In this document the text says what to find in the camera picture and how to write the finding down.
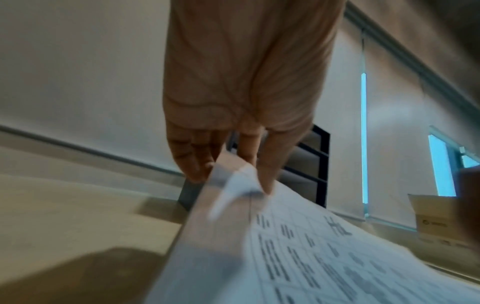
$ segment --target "box flap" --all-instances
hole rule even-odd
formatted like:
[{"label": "box flap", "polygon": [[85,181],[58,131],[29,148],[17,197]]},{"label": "box flap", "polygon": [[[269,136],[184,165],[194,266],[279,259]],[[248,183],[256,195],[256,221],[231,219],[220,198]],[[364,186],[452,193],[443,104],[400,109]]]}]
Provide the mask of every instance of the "box flap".
[{"label": "box flap", "polygon": [[456,197],[409,194],[411,206],[416,215],[455,220]]}]

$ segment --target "stack of paper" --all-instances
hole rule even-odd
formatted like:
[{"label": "stack of paper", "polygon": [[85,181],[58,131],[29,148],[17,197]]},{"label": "stack of paper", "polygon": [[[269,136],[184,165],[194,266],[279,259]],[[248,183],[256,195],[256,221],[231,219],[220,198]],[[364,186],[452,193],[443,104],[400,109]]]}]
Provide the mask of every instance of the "stack of paper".
[{"label": "stack of paper", "polygon": [[478,303],[437,274],[223,153],[145,303]]}]

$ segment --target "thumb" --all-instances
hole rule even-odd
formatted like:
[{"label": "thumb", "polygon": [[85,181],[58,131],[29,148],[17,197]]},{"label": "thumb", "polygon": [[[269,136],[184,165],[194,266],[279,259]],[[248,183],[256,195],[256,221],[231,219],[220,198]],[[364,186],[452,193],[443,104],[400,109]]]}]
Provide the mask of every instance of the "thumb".
[{"label": "thumb", "polygon": [[310,119],[292,130],[268,131],[268,136],[260,149],[256,164],[258,181],[265,193],[272,193],[280,170],[286,163],[294,146],[310,130],[311,125],[312,121]]}]

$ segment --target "paper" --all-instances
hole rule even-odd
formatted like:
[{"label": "paper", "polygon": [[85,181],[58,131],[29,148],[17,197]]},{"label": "paper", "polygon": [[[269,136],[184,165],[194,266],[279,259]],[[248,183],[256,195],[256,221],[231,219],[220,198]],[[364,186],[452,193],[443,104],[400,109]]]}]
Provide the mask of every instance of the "paper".
[{"label": "paper", "polygon": [[437,274],[222,153],[144,303],[478,303],[480,291]]}]

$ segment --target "ceiling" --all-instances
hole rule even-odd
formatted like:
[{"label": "ceiling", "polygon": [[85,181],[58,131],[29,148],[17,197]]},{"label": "ceiling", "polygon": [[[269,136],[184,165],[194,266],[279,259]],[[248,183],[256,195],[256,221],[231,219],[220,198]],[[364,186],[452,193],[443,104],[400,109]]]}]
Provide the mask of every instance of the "ceiling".
[{"label": "ceiling", "polygon": [[423,0],[480,62],[480,0]]}]

